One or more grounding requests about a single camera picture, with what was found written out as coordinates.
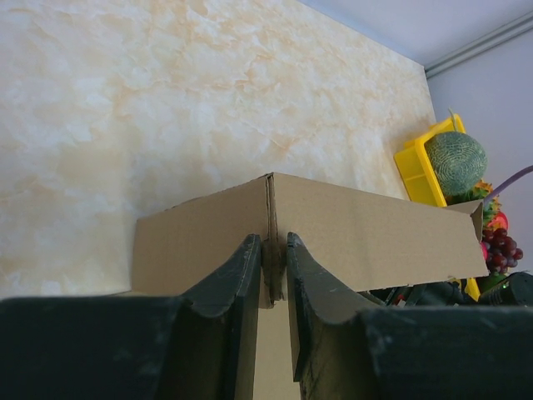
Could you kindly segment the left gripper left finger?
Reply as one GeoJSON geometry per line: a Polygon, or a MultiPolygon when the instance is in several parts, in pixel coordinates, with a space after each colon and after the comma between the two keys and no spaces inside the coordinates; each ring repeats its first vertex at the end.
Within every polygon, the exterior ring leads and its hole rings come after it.
{"type": "Polygon", "coordinates": [[[261,250],[176,296],[3,300],[2,398],[252,398],[261,250]]]}

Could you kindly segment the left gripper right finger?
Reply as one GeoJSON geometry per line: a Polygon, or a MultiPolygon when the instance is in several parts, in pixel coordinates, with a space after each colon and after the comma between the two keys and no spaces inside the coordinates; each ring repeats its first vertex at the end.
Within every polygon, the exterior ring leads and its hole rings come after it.
{"type": "Polygon", "coordinates": [[[526,307],[384,307],[286,244],[293,378],[305,399],[529,399],[526,307]]]}

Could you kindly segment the brown cardboard box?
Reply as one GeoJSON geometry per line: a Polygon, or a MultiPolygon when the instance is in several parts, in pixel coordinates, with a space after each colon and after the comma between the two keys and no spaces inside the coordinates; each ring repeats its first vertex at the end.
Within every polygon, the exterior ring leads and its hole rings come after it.
{"type": "Polygon", "coordinates": [[[249,234],[262,243],[256,399],[297,399],[291,378],[286,238],[349,288],[363,291],[486,274],[482,207],[448,208],[272,172],[137,221],[132,290],[185,292],[249,234]]]}

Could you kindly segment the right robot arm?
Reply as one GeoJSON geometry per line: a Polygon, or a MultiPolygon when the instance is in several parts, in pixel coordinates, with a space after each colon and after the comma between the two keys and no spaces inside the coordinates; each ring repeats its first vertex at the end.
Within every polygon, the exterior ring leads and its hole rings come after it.
{"type": "Polygon", "coordinates": [[[514,272],[479,278],[451,279],[414,286],[372,290],[387,306],[519,306],[532,305],[532,275],[514,272]]]}

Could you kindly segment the purple grapes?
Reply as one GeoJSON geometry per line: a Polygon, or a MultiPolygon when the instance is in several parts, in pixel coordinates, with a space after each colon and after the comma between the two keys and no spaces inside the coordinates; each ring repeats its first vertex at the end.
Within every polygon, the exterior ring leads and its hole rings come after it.
{"type": "Polygon", "coordinates": [[[503,227],[485,229],[482,233],[481,249],[490,274],[506,275],[510,268],[516,268],[524,257],[516,241],[503,227]]]}

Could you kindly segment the yellow plastic tray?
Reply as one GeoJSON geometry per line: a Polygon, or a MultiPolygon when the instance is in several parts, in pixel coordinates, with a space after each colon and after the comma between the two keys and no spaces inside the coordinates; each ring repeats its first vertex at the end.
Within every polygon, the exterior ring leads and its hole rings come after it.
{"type": "MultiPolygon", "coordinates": [[[[394,155],[394,160],[406,188],[409,199],[432,207],[447,208],[456,213],[468,214],[471,218],[476,238],[481,239],[483,204],[469,201],[449,206],[441,191],[441,186],[427,155],[426,144],[436,135],[446,132],[466,132],[461,118],[452,114],[446,120],[432,125],[421,136],[404,143],[404,149],[394,155]]],[[[477,301],[481,295],[477,278],[486,277],[487,270],[481,266],[485,261],[486,250],[476,257],[470,249],[464,257],[446,256],[443,249],[432,248],[424,256],[430,281],[452,281],[460,284],[460,289],[477,301]]]]}

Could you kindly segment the red apple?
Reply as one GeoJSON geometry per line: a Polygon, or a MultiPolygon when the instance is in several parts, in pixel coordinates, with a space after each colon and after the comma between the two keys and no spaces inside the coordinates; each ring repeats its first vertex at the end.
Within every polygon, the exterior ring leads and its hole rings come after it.
{"type": "Polygon", "coordinates": [[[487,224],[487,228],[491,230],[497,230],[497,229],[509,229],[509,222],[507,219],[507,216],[502,212],[499,211],[487,224]]]}

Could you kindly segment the orange pineapple toy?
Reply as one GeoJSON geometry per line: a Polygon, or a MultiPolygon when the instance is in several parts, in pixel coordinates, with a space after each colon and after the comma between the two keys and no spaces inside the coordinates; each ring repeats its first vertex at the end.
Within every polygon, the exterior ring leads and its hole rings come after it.
{"type": "MultiPolygon", "coordinates": [[[[493,187],[491,183],[485,182],[483,179],[478,181],[474,187],[469,191],[461,195],[462,202],[466,203],[474,200],[485,199],[489,194],[493,192],[493,187]]],[[[501,203],[499,197],[495,196],[492,198],[487,205],[484,206],[483,218],[484,223],[490,223],[496,215],[501,211],[501,203]]]]}

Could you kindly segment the grey-green melon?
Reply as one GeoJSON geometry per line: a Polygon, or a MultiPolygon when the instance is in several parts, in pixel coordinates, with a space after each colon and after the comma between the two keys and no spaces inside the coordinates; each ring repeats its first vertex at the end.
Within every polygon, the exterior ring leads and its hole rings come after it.
{"type": "Polygon", "coordinates": [[[426,142],[425,150],[445,197],[469,191],[487,169],[485,149],[462,132],[436,134],[426,142]]]}

